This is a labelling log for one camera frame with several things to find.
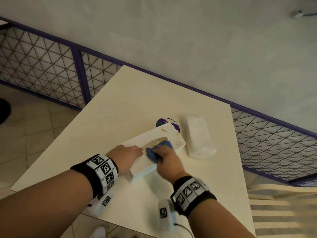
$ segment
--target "purple sticker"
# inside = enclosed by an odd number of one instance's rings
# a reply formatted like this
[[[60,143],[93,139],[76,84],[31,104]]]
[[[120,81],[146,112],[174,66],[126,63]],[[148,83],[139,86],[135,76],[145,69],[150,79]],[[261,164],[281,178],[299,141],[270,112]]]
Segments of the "purple sticker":
[[[159,120],[157,120],[156,122],[156,127],[158,126],[161,126],[163,124],[166,124],[166,123],[172,123],[172,125],[174,126],[174,128],[180,132],[180,128],[179,128],[179,125],[176,123],[175,120],[172,120],[170,118],[160,118]]]

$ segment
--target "fence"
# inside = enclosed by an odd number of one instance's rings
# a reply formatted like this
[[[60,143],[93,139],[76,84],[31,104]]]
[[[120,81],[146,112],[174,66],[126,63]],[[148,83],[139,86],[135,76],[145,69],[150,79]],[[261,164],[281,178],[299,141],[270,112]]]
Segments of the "fence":
[[[81,110],[122,65],[127,65],[229,103],[245,170],[285,184],[317,187],[317,134],[67,40],[3,20],[12,27],[0,31],[1,84]]]

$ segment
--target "person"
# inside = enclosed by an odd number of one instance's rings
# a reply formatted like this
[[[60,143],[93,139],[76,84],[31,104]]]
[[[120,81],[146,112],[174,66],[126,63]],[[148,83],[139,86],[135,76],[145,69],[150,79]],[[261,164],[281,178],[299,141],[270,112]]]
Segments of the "person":
[[[182,183],[180,180],[192,178],[172,148],[159,146],[153,152],[163,158],[157,163],[157,172],[174,185],[174,190],[176,183]],[[142,148],[137,146],[119,145],[106,156],[115,164],[118,176],[122,176],[142,154]],[[98,190],[91,183],[93,179],[78,166],[0,200],[0,236],[60,237]],[[213,195],[192,207],[186,216],[196,238],[254,238]]]

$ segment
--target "blue cloth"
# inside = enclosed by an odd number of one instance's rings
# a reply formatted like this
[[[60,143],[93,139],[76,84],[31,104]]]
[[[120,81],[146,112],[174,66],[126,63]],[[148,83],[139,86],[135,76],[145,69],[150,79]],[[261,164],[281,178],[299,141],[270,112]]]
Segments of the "blue cloth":
[[[155,145],[153,148],[146,148],[147,156],[149,157],[150,160],[152,160],[156,164],[157,164],[159,159],[163,160],[163,157],[158,155],[158,154],[153,153],[152,151],[154,149],[156,149],[158,146],[164,146],[164,145],[167,145],[168,147],[173,148],[173,146],[172,146],[170,141],[162,141],[158,145]]]

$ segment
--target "person's left hand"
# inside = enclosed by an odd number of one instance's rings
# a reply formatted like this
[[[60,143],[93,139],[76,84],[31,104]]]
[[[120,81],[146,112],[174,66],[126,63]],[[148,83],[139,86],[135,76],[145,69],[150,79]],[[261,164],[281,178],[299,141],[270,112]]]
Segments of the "person's left hand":
[[[143,155],[142,150],[142,148],[139,148],[136,145],[125,147],[120,144],[116,148],[110,150],[106,156],[113,159],[119,170],[118,176],[122,176],[129,172],[134,160]]]

